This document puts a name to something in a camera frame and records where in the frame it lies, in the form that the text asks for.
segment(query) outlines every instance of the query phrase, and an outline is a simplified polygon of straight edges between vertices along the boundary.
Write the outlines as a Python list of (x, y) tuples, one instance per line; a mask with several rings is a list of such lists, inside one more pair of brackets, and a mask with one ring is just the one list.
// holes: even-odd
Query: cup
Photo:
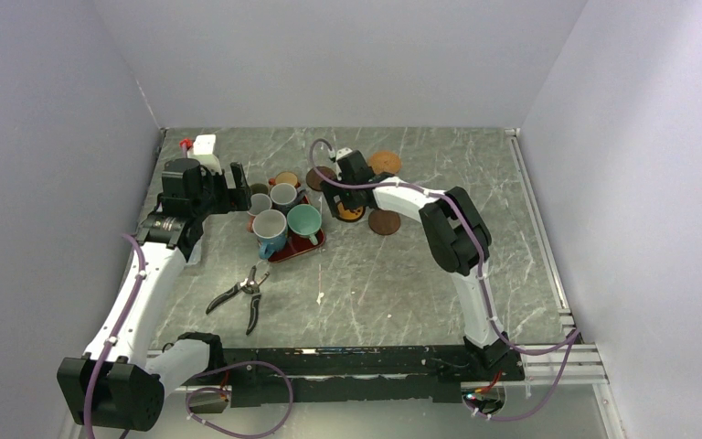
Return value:
[(251, 196), (251, 209), (249, 209), (249, 224), (246, 226), (246, 230), (249, 231), (249, 233), (253, 232), (254, 230), (251, 228), (252, 223), (254, 222), (254, 218), (257, 217), (257, 215), (261, 214), (267, 209), (270, 209), (273, 207), (273, 202), (270, 197), (268, 197), (267, 194), (254, 194)]
[(296, 235), (306, 238), (313, 245), (318, 245), (316, 233), (322, 228), (322, 214), (310, 204), (301, 204), (292, 208), (286, 216), (286, 223)]
[(289, 211), (300, 204), (305, 189), (298, 190), (290, 183), (279, 183), (271, 189), (271, 200), (273, 208), (286, 215)]
[(271, 193), (271, 187), (265, 183), (251, 183), (249, 184), (249, 190), (251, 190), (251, 195), (254, 194), (265, 194)]
[(276, 178), (271, 178), (268, 180), (268, 183), (270, 183), (271, 186), (280, 185), (281, 183), (289, 183), (294, 187), (300, 187), (300, 180), (297, 178), (297, 174), (293, 173), (292, 171), (283, 171), (279, 173)]
[(260, 259), (268, 259), (286, 246), (286, 217), (278, 210), (268, 209), (257, 215), (251, 229), (260, 242)]

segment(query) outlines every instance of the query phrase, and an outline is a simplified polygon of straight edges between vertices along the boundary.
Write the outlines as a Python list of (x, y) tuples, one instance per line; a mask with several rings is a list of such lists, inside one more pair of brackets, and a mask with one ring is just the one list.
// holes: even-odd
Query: gray marble tabletop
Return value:
[[(337, 147), (399, 154), (399, 177), (434, 189), (464, 187), (494, 239), (490, 281), (497, 311), (518, 343), (560, 340), (558, 305), (529, 214), (522, 179), (501, 129), (452, 128), (226, 128), (166, 132), (141, 218), (160, 192), (166, 161), (181, 155), (179, 141), (215, 134), (223, 167), (244, 165), (249, 183), (284, 170), (303, 181), (307, 146), (325, 137)], [(330, 165), (324, 152), (316, 157)], [(219, 334), (228, 348), (401, 346), (460, 343), (463, 318), (448, 274), (434, 260), (421, 225), (402, 219), (387, 237), (367, 219), (333, 219), (321, 193), (309, 189), (323, 212), (327, 240), (289, 261), (259, 262), (257, 240), (244, 212), (206, 221), (202, 260), (176, 280), (152, 348), (187, 331)], [(250, 336), (249, 298), (241, 295), (206, 316), (208, 302), (242, 280), (253, 264), (271, 276), (262, 285), (260, 320)]]

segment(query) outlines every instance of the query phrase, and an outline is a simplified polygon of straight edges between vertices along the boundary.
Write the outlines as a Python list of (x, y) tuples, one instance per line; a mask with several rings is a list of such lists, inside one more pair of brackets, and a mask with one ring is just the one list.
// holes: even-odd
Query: white wall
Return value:
[(522, 141), (629, 437), (702, 437), (702, 2), (590, 0)]
[(95, 0), (161, 126), (520, 126), (585, 0)]
[(57, 437), (158, 138), (92, 2), (0, 1), (0, 438)]

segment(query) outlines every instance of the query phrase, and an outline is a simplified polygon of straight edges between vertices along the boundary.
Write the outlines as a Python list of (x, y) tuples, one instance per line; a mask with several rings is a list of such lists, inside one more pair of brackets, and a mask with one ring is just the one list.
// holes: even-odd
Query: brown coaster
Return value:
[(367, 224), (378, 235), (390, 235), (397, 230), (402, 224), (397, 212), (390, 210), (376, 210), (367, 218)]
[(338, 219), (343, 222), (357, 222), (365, 216), (365, 208), (348, 210), (343, 207), (343, 203), (337, 203)]
[(399, 155), (391, 151), (378, 151), (370, 156), (367, 160), (367, 164), (373, 168), (376, 175), (382, 172), (397, 174), (402, 168), (402, 161), (399, 160)]
[[(335, 175), (335, 171), (330, 169), (329, 167), (326, 166), (319, 166), (319, 172), (322, 173), (323, 176), (329, 177), (330, 179), (334, 180), (337, 178)], [(322, 178), (316, 175), (313, 169), (308, 171), (308, 174), (305, 176), (305, 181), (308, 182), (308, 187), (313, 189), (313, 190), (322, 190)]]

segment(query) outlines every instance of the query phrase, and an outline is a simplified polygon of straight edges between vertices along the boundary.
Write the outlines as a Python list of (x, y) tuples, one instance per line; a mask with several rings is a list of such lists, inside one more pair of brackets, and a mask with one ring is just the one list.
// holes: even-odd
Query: mug handle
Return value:
[(273, 246), (269, 242), (264, 242), (260, 244), (260, 259), (270, 259), (270, 257), (275, 253)]

